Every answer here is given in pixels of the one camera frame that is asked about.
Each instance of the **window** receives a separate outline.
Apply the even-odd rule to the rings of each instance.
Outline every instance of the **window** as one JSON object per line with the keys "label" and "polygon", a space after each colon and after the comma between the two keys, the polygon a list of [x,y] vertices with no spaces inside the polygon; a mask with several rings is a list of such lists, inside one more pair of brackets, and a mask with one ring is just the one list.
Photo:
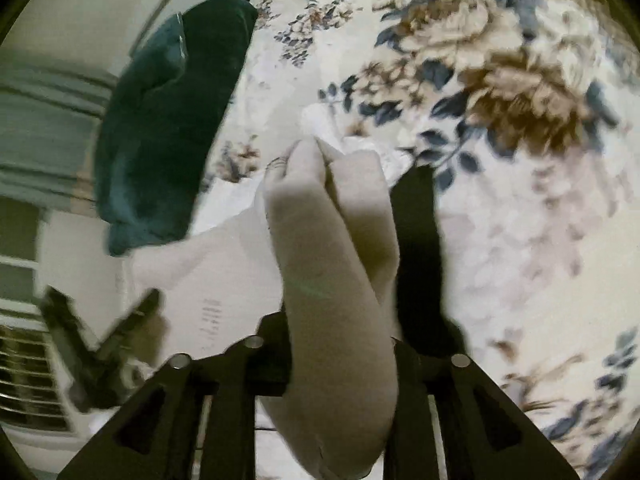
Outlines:
{"label": "window", "polygon": [[36,207],[0,198],[0,422],[70,431],[34,298],[39,220]]}

